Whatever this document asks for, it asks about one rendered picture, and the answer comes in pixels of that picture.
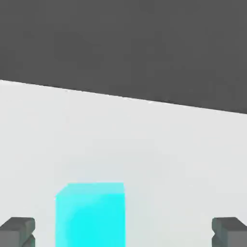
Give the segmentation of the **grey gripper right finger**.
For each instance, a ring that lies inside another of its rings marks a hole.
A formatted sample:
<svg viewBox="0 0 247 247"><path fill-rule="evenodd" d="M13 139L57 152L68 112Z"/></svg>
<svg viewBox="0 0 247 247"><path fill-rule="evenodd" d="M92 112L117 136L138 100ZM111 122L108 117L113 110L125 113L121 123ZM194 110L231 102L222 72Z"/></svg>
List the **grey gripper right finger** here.
<svg viewBox="0 0 247 247"><path fill-rule="evenodd" d="M236 217L212 219L212 247L247 247L247 226Z"/></svg>

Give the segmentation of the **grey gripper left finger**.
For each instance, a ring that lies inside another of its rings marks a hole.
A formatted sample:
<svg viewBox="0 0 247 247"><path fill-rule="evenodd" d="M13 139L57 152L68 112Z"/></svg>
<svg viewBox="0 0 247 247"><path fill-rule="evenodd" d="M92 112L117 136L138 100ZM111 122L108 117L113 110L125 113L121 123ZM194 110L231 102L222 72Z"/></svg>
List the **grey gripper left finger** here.
<svg viewBox="0 0 247 247"><path fill-rule="evenodd" d="M0 226L0 247L35 247L34 218L11 217Z"/></svg>

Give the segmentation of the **small cyan cube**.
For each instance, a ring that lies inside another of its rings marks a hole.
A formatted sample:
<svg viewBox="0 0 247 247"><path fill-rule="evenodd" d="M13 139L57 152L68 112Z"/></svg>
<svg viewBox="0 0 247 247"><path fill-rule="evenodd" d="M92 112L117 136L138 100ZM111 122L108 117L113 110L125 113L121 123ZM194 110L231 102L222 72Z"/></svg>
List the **small cyan cube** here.
<svg viewBox="0 0 247 247"><path fill-rule="evenodd" d="M58 192L55 247L126 247L124 184L69 183Z"/></svg>

